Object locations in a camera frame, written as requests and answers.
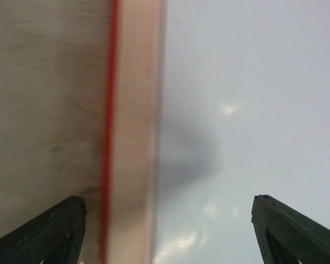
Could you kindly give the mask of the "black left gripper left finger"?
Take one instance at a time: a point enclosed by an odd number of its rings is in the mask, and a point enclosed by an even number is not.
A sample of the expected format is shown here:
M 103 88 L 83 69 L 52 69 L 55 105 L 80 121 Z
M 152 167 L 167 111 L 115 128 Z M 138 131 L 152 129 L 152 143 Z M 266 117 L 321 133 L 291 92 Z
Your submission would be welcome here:
M 70 196 L 1 237 L 0 263 L 77 264 L 85 230 L 85 200 Z

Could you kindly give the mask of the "red wooden picture frame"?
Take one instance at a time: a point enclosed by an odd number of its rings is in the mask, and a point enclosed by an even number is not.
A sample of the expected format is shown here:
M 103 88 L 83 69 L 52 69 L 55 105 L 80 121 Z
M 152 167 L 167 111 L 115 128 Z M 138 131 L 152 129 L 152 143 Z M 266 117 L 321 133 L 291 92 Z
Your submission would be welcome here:
M 103 174 L 102 263 L 153 263 L 166 1 L 113 1 Z

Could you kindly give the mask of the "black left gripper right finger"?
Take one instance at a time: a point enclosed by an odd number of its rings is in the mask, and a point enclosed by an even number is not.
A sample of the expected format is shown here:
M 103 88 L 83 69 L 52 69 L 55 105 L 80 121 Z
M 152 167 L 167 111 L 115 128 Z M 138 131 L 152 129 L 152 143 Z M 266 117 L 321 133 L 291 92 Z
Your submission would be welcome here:
M 330 230 L 269 195 L 251 211 L 264 263 L 330 263 Z

